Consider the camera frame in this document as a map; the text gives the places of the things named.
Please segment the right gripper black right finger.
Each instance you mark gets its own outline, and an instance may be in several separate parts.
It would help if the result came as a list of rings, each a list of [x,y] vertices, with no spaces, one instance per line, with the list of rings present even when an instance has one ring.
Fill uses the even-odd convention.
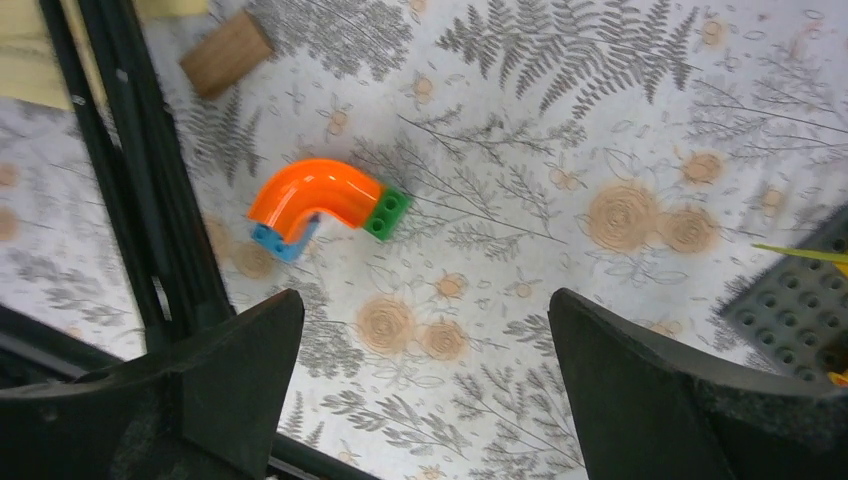
[[[548,318],[592,479],[843,479],[847,392],[754,370],[562,288]]]

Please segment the black music stand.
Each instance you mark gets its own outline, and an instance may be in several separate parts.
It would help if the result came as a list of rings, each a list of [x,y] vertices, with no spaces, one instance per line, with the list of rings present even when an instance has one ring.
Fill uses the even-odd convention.
[[[136,1],[36,1],[72,108],[1,94],[1,383],[70,380],[232,311]]]

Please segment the yellow sheet music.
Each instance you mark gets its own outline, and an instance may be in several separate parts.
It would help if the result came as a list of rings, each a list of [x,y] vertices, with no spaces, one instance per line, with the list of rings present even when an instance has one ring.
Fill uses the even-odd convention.
[[[208,12],[205,0],[139,0],[134,6],[142,20]],[[72,108],[36,1],[1,2],[1,94],[63,110]]]

